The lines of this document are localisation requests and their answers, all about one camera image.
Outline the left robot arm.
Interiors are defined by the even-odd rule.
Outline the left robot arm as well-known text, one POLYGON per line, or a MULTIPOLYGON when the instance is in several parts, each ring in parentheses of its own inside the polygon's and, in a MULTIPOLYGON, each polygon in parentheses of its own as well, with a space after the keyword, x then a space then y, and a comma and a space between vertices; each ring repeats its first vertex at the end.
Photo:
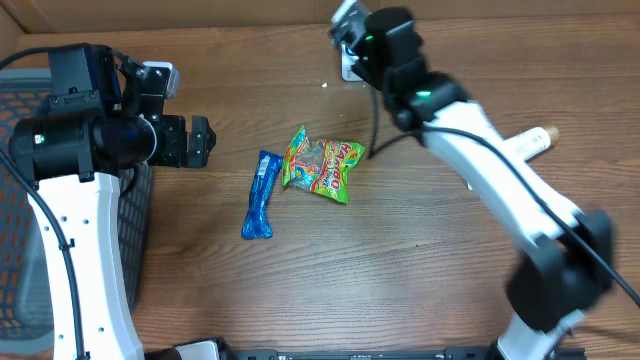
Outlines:
POLYGON ((106 45, 46 51, 50 110, 19 121, 1 156, 26 190, 44 244, 58 359, 141 359, 118 239, 119 175, 141 165, 206 166, 203 116, 163 111, 177 68, 106 45))

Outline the green Haribo gummy bag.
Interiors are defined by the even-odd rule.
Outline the green Haribo gummy bag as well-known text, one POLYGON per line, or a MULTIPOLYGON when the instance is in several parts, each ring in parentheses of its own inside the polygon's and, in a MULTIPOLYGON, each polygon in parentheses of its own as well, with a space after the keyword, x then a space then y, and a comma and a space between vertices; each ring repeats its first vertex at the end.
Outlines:
POLYGON ((356 142, 311 140, 302 126, 287 147, 282 185, 347 204, 348 174, 359 163, 365 150, 363 145, 356 142))

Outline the white tube with gold cap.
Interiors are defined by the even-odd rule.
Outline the white tube with gold cap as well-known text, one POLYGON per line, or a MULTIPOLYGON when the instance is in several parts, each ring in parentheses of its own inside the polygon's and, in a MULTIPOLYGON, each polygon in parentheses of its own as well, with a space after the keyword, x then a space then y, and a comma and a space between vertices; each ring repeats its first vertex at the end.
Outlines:
POLYGON ((513 150, 524 161, 549 150, 560 137, 555 126, 534 127, 504 141, 504 144, 513 150))

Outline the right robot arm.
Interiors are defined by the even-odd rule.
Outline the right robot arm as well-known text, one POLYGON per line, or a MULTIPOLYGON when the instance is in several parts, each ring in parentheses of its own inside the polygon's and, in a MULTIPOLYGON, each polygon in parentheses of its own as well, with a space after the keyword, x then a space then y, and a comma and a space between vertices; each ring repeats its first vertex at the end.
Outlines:
POLYGON ((394 124, 455 169, 512 239, 514 316, 488 358, 548 357, 611 288, 611 220, 551 188, 454 78, 429 70, 408 9, 345 1, 331 23, 332 42, 356 54, 355 73, 382 93, 394 124))

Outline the blue snack bar wrapper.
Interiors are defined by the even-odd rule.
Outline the blue snack bar wrapper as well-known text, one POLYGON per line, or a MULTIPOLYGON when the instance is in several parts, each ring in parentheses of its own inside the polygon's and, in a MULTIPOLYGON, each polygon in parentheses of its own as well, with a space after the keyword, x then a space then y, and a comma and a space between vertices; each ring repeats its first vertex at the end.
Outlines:
POLYGON ((266 150, 260 151, 249 193, 248 211, 241 231, 244 239, 273 236, 273 230, 267 218, 267 206, 282 165, 282 156, 266 150))

